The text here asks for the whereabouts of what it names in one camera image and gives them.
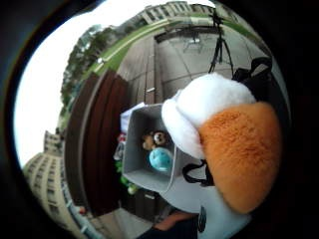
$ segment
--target blue ball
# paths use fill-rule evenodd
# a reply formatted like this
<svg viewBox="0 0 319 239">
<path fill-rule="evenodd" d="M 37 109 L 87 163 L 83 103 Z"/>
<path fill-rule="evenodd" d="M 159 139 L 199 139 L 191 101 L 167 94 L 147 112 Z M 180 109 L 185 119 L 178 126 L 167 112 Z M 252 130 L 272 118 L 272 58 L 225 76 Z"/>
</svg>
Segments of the blue ball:
<svg viewBox="0 0 319 239">
<path fill-rule="evenodd" d="M 172 165 L 171 153 L 163 147 L 156 147 L 149 156 L 151 166 L 161 172 L 169 172 Z"/>
</svg>

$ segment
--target tripod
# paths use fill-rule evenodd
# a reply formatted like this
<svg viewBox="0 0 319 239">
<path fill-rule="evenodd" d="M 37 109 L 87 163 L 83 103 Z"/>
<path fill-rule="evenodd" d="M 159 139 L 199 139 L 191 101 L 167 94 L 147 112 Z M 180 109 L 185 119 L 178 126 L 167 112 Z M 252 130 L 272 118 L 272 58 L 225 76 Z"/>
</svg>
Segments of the tripod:
<svg viewBox="0 0 319 239">
<path fill-rule="evenodd" d="M 217 28 L 218 38 L 217 38 L 215 51 L 214 51 L 213 58 L 212 58 L 208 72 L 211 73 L 215 70 L 215 66 L 216 66 L 218 57 L 219 57 L 219 59 L 218 59 L 219 64 L 222 63 L 222 44 L 223 44 L 225 49 L 226 49 L 227 55 L 228 55 L 228 59 L 229 59 L 228 64 L 230 65 L 230 68 L 231 68 L 231 74 L 233 75 L 233 64 L 231 61 L 230 51 L 229 51 L 228 45 L 226 43 L 226 40 L 221 37 L 221 28 L 220 28 L 221 18 L 217 16 L 215 11 L 213 12 L 213 15 L 211 17 L 212 17 L 212 21 L 213 21 L 213 27 Z"/>
</svg>

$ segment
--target sky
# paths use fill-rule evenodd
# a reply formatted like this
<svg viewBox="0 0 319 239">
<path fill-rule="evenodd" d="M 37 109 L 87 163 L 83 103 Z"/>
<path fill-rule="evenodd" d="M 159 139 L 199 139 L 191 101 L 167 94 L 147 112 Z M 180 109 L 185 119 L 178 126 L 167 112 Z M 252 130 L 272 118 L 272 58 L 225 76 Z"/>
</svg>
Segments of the sky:
<svg viewBox="0 0 319 239">
<path fill-rule="evenodd" d="M 15 104 L 15 142 L 21 166 L 43 151 L 45 131 L 55 132 L 62 108 L 60 89 L 63 72 L 79 37 L 92 25 L 119 26 L 147 5 L 165 2 L 167 1 L 107 0 L 94 11 L 65 22 L 42 42 L 22 75 Z M 211 6 L 211 2 L 207 0 L 187 2 Z"/>
</svg>

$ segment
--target wooden deck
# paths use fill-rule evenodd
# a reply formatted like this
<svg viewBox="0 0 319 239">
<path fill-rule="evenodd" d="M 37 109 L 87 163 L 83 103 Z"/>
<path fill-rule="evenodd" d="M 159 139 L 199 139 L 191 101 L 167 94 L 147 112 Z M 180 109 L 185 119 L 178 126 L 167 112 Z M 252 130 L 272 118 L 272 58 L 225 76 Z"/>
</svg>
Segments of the wooden deck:
<svg viewBox="0 0 319 239">
<path fill-rule="evenodd" d="M 120 184 L 113 154 L 126 91 L 127 82 L 114 72 L 89 78 L 69 121 L 65 162 L 70 192 L 76 205 L 87 207 L 95 216 L 119 207 Z"/>
</svg>

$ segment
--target white plush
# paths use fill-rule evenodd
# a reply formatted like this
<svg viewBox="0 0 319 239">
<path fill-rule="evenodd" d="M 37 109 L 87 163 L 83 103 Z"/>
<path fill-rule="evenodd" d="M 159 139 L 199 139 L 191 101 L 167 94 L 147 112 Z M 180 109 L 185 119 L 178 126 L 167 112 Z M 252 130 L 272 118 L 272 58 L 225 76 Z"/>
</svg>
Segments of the white plush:
<svg viewBox="0 0 319 239">
<path fill-rule="evenodd" d="M 161 117 L 180 150 L 192 157 L 204 158 L 197 129 L 222 110 L 254 102 L 256 99 L 245 85 L 212 73 L 194 79 L 166 100 Z"/>
</svg>

